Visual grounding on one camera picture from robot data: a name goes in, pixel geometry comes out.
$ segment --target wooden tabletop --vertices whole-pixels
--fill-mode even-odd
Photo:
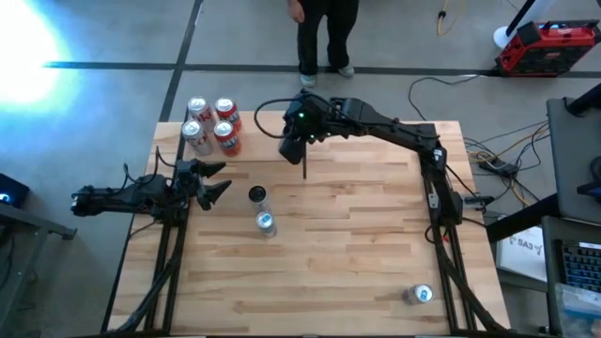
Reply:
[[[209,183],[233,184],[211,211],[193,203],[172,334],[449,333],[434,247],[424,239],[429,218],[417,155],[370,136],[331,138],[309,146],[303,180],[301,166],[279,155],[278,140],[263,135],[251,113],[241,114],[241,154],[227,158],[213,140],[213,153],[200,158],[227,162]],[[281,117],[262,113],[259,120],[278,133]],[[473,188],[458,122],[435,123],[449,165]],[[159,146],[168,161],[176,156],[180,127],[157,127],[153,149]],[[184,159],[193,157],[187,147]],[[153,168],[154,150],[146,170]],[[160,172],[171,176],[169,169]],[[268,191],[275,238],[263,238],[254,224],[248,199],[254,185]],[[477,213],[466,216],[482,220]],[[136,216],[132,230],[150,222]],[[509,327],[485,229],[463,223],[457,230],[470,287]],[[149,289],[160,236],[158,224],[130,240],[109,329],[123,323]],[[432,285],[434,299],[406,305],[401,294],[415,284]],[[463,322],[456,288],[454,299]]]

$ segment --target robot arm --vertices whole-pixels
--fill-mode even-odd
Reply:
[[[301,162],[306,143],[323,142],[337,135],[345,138],[372,135],[417,152],[422,175],[430,185],[426,187],[428,200],[439,211],[437,223],[461,223],[463,203],[447,180],[447,151],[440,144],[433,124],[403,124],[398,118],[379,114],[362,100],[333,98],[326,101],[305,90],[292,100],[284,120],[280,153],[293,164]]]
[[[96,216],[104,211],[149,214],[162,221],[175,217],[194,196],[203,210],[210,210],[232,181],[209,186],[202,178],[211,177],[224,167],[225,163],[179,160],[175,165],[176,178],[171,185],[167,184],[163,175],[151,174],[121,189],[85,186],[71,196],[71,211],[81,217]]]

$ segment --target keyboard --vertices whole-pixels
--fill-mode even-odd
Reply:
[[[562,283],[601,292],[601,245],[560,240]]]

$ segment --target concrete floor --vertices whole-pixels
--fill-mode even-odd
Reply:
[[[523,0],[512,2],[519,6]],[[35,14],[29,15],[28,20],[38,20],[32,26],[44,27],[52,37],[43,44],[37,40],[37,49],[32,50],[32,54],[44,56],[46,49],[41,47],[52,45],[44,61],[175,64],[194,1],[25,3],[33,10],[30,14]],[[457,0],[451,1],[450,19],[458,4]],[[466,4],[453,31],[439,38],[435,22],[442,0],[363,0],[349,41],[351,60],[365,67],[418,68],[423,75],[429,69],[490,69],[499,53],[492,44],[492,32],[508,24],[516,10],[506,0],[466,0]],[[556,0],[547,18],[599,19],[601,8],[596,0],[578,0],[578,6],[573,1]],[[282,0],[205,0],[186,63],[294,66],[295,36],[295,25],[286,17]],[[323,66],[326,36],[322,29]],[[30,186],[27,210],[77,227],[79,232],[72,242],[58,238],[49,241],[39,260],[39,281],[28,288],[25,296],[27,301],[36,303],[36,308],[19,313],[14,331],[41,330],[42,337],[97,333],[131,216],[75,218],[69,212],[70,194],[85,184],[119,185],[124,161],[134,174],[142,173],[165,96],[169,97],[173,71],[19,72],[14,71],[22,59],[17,54],[22,53],[19,48],[7,49],[15,53],[9,59],[14,64],[0,63],[0,70],[19,79],[0,77],[0,89],[5,92],[0,94],[11,94],[0,95],[0,134],[8,140],[0,146],[0,172]],[[599,55],[601,47],[581,60],[575,70],[601,70]],[[184,71],[173,93],[173,107],[170,100],[165,106],[166,113],[171,111],[169,120],[183,119],[186,101],[192,95],[211,100],[227,95],[236,99],[240,109],[252,110],[264,100],[290,97],[301,88],[295,73],[259,70]],[[422,77],[418,75],[359,74],[346,80],[320,74],[316,92],[358,97],[386,115],[417,120],[407,93],[411,82]],[[38,90],[35,97],[29,91],[25,95],[17,92],[38,88],[41,79],[46,84],[45,92]],[[454,87],[422,82],[415,86],[413,99],[429,119],[459,120],[465,136],[484,139],[543,120],[546,99],[578,96],[598,83],[598,78],[484,77]],[[503,149],[518,135],[522,134],[496,140],[489,146]],[[553,168],[548,142],[538,145],[543,165],[521,173],[520,180],[538,196],[545,196],[554,192]],[[525,157],[525,165],[529,163],[534,163],[531,152]],[[484,194],[495,195],[503,189],[494,177],[476,177],[476,184]],[[520,208],[509,194],[490,207],[505,213]],[[504,286],[503,292],[514,329],[534,332],[546,324],[543,294],[511,286]]]

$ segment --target sneaker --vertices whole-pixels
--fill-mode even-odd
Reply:
[[[346,78],[351,78],[355,75],[355,68],[351,65],[348,65],[343,69],[339,69],[338,73]]]
[[[308,88],[316,86],[316,75],[300,75],[300,83]]]

